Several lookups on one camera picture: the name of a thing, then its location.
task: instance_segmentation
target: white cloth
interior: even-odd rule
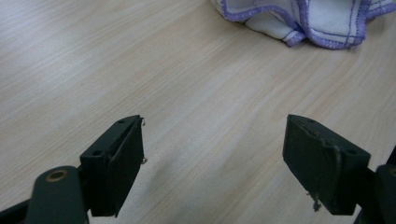
[[[327,49],[347,49],[365,38],[365,22],[396,10],[392,0],[212,0],[229,21],[294,46],[305,38]]]

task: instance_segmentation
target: towel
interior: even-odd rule
[[[392,0],[212,0],[228,21],[281,39],[308,38],[326,49],[348,49],[365,38],[365,22],[396,10]]]

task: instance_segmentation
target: light wood tabletop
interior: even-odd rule
[[[91,223],[352,223],[282,158],[286,117],[386,162],[396,144],[396,13],[348,50],[294,48],[209,0],[0,2],[0,210],[139,114],[148,163],[117,218]]]

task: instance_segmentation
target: wood grain surface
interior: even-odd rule
[[[148,163],[117,218],[91,223],[352,223],[282,159],[286,116],[384,163],[396,143],[396,13],[354,49],[295,48],[209,0],[0,2],[0,210],[113,122],[140,114]]]

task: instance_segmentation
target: black plastic part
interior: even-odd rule
[[[26,224],[88,223],[78,170],[61,166],[40,175],[35,181]]]
[[[352,215],[355,188],[364,178],[370,154],[320,123],[289,115],[283,158],[315,200],[333,215]]]
[[[396,223],[396,165],[378,166],[375,195],[385,223]]]
[[[94,217],[116,216],[144,159],[142,118],[120,119],[81,156],[86,207]]]
[[[390,156],[389,156],[389,159],[387,161],[387,164],[396,165],[396,147],[390,153]]]
[[[1,224],[22,224],[26,218],[29,200],[15,204],[12,207],[0,212]]]

